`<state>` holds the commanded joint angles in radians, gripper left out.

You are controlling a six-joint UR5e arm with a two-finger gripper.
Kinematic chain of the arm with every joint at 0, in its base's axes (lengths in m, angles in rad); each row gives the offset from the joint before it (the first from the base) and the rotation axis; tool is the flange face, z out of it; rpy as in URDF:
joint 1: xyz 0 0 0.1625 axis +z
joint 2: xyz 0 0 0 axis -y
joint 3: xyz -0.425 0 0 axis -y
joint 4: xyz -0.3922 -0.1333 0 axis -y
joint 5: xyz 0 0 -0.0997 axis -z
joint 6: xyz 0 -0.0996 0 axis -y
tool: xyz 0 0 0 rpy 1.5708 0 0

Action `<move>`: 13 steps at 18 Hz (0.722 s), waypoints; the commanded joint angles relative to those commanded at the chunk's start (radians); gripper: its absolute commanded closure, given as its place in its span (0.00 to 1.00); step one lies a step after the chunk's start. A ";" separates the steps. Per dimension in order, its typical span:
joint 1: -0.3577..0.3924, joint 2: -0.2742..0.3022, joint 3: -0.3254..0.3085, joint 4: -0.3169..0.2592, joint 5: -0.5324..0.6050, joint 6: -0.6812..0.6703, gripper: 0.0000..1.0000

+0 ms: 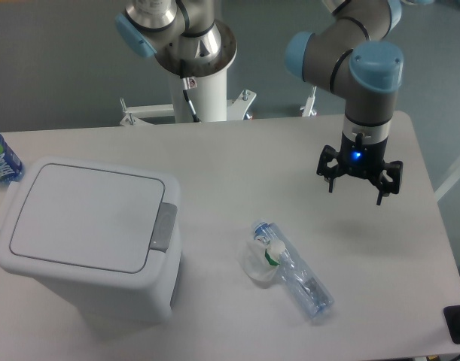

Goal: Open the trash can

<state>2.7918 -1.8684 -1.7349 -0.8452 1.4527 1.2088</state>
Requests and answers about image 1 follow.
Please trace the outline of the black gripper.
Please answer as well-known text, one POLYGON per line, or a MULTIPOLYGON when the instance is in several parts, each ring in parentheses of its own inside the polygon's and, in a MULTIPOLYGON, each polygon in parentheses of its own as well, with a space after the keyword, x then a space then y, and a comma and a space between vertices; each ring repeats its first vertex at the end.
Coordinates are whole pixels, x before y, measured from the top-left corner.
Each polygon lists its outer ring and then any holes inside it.
POLYGON ((316 170, 328 183, 329 193, 334 191, 336 179, 343 175, 369 180, 378 189, 377 205, 382 204, 383 198, 400 192, 404 164, 384 161, 390 127, 390 120, 371 126, 344 117, 340 151, 325 145, 316 170))

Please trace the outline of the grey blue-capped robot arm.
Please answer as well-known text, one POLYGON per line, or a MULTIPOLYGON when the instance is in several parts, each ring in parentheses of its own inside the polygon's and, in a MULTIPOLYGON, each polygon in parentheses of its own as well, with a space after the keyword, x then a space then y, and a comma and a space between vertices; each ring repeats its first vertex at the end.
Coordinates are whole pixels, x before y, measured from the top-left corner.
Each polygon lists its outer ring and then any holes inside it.
MULTIPOLYGON (((326 7, 334 23, 319 35, 297 33, 285 50, 291 74, 345 101, 341 146, 324 147, 316 172, 329 184, 349 175, 372 183, 380 198, 396 194, 403 164, 384 155, 404 56, 386 36, 401 18, 401 4, 328 1, 326 7)), ((154 57, 171 74, 178 122, 228 119, 226 72, 237 46, 213 1, 131 1, 115 26, 134 53, 154 57)))

